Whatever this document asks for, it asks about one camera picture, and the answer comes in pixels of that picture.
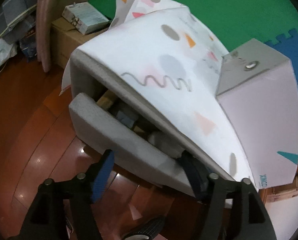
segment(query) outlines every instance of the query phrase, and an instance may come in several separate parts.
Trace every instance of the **small white box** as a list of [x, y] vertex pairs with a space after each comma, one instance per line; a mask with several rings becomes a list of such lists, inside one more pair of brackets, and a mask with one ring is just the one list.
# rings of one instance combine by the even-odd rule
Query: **small white box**
[[292, 183], [298, 88], [291, 60], [251, 39], [224, 56], [217, 99], [241, 141], [256, 187]]
[[103, 28], [109, 22], [88, 2], [67, 5], [62, 12], [62, 17], [84, 35]]

